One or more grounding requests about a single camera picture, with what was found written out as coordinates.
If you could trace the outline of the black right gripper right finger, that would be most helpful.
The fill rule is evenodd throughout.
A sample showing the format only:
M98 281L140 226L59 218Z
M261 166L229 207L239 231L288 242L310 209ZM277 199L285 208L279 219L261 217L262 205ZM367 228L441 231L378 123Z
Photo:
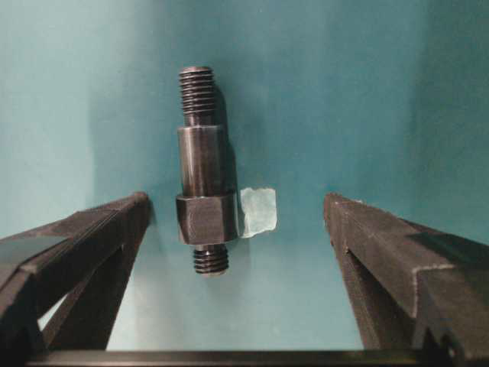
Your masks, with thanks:
M323 215L364 347L488 364L486 245L337 193Z

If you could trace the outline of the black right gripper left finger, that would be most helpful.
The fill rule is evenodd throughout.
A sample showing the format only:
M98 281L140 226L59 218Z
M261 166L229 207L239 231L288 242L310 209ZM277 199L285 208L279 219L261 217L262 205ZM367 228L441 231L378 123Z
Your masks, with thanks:
M133 193L1 240L1 364L106 349L149 225Z

